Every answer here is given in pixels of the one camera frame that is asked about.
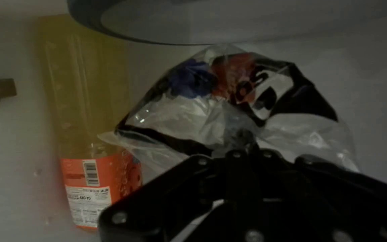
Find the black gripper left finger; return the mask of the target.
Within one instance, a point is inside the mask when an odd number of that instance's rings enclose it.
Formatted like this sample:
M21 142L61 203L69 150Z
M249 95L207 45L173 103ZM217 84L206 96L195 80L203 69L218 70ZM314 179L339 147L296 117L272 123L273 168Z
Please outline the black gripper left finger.
M182 242L232 242L225 206L229 158L191 156L100 216L101 242L173 242L195 220Z

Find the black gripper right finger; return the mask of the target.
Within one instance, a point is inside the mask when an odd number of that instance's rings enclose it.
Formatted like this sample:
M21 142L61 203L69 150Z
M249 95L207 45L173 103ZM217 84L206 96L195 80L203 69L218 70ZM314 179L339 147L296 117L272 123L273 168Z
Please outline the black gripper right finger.
M265 191L280 195L314 229L314 242L387 242L387 183L318 156L287 162L279 152L252 155Z

